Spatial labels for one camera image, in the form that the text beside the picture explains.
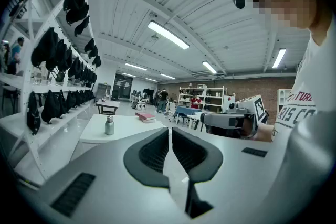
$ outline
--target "white t-shirt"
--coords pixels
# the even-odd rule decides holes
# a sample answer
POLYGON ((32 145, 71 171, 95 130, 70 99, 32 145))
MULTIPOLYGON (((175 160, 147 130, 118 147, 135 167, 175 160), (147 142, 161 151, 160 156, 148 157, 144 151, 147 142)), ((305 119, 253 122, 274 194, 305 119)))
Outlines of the white t-shirt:
MULTIPOLYGON (((321 46, 318 46, 310 35, 307 50, 298 68, 297 77, 293 88, 286 98, 285 104, 276 118, 272 132, 272 142, 274 141, 275 136, 278 133, 281 134, 290 132, 297 122, 316 113, 317 109, 314 99, 311 96, 306 83, 303 82, 303 79, 298 79, 298 75, 300 72, 305 70, 307 65, 312 61, 312 59, 316 56, 316 54, 321 50, 322 47, 336 46, 336 40, 334 39, 335 34, 336 26, 335 19, 333 18, 327 32, 327 37, 325 38, 321 46)), ((320 76, 327 76, 327 74, 321 73, 320 76)))

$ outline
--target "person in blue shirt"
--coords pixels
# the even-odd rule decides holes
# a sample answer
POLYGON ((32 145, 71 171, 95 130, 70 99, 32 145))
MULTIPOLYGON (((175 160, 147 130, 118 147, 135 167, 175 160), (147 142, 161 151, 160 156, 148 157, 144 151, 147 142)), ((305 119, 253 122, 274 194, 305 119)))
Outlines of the person in blue shirt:
POLYGON ((19 37, 17 42, 12 45, 11 48, 11 61, 8 65, 7 73, 15 75, 16 74, 16 64, 20 63, 20 51, 23 46, 25 39, 23 37, 19 37))

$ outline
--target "white wall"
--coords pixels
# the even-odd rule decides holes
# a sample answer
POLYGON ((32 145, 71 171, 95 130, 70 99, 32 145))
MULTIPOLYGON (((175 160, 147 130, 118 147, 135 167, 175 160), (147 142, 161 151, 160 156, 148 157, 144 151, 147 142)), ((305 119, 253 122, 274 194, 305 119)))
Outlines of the white wall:
POLYGON ((95 71, 97 75, 97 80, 93 88, 94 94, 97 91, 99 83, 103 84, 107 83, 108 85, 111 85, 110 94, 112 94, 116 70, 117 70, 117 64, 115 62, 110 61, 108 59, 104 59, 104 63, 102 63, 101 66, 98 67, 95 71))
POLYGON ((156 89, 158 88, 157 83, 149 82, 147 80, 141 80, 134 78, 132 82, 132 88, 131 88, 131 94, 133 90, 140 91, 141 94, 143 94, 143 89, 150 89, 154 90, 154 93, 156 93, 156 89))

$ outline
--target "ceiling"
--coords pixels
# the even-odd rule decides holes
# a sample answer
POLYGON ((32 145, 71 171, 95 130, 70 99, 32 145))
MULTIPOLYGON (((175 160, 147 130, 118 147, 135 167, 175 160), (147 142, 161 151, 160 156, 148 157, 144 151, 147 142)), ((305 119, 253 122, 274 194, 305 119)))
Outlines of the ceiling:
MULTIPOLYGON (((46 0, 53 8, 60 0, 46 0)), ((295 73, 309 40, 308 30, 266 29, 252 8, 238 9, 232 0, 88 0, 90 21, 99 55, 118 63, 118 70, 143 78, 169 81, 211 79, 202 65, 207 60, 218 77, 286 76, 295 73), (150 20, 164 25, 190 47, 178 47, 147 28, 150 20), (286 54, 278 67, 272 65, 280 48, 286 54), (129 68, 126 62, 147 68, 129 68)), ((88 29, 74 37, 65 13, 58 19, 80 52, 90 40, 88 29)))

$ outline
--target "floor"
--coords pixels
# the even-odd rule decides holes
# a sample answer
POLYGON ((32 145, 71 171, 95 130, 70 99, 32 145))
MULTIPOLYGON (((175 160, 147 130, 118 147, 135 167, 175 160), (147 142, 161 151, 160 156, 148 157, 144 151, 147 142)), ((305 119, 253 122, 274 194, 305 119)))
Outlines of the floor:
MULTIPOLYGON (((161 121, 163 125, 170 129, 176 126, 182 127, 182 121, 176 124, 176 121, 173 120, 172 117, 164 115, 163 113, 155 113, 154 111, 156 111, 156 107, 152 105, 148 105, 145 110, 142 110, 142 112, 154 114, 157 121, 161 121)), ((92 112, 98 114, 98 108, 94 106, 92 112)), ((131 102, 120 102, 120 107, 117 109, 116 115, 133 116, 136 112, 137 110, 132 108, 131 102)), ((184 127, 187 127, 186 120, 184 121, 184 127)), ((201 124, 198 125, 197 129, 199 131, 201 130, 201 124)), ((171 136, 169 136, 169 149, 164 162, 163 174, 169 178, 171 196, 181 210, 184 210, 188 190, 188 175, 172 151, 171 136)))

